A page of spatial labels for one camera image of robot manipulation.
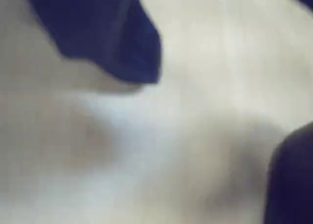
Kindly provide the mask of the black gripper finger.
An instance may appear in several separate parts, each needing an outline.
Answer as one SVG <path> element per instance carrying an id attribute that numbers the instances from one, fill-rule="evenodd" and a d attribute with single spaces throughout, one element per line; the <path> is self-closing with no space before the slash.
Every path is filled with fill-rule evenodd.
<path id="1" fill-rule="evenodd" d="M 28 0 L 59 52 L 113 77 L 154 84 L 161 40 L 140 0 Z"/>
<path id="2" fill-rule="evenodd" d="M 312 123 L 289 134 L 274 152 L 268 174 L 265 222 L 313 222 Z"/>

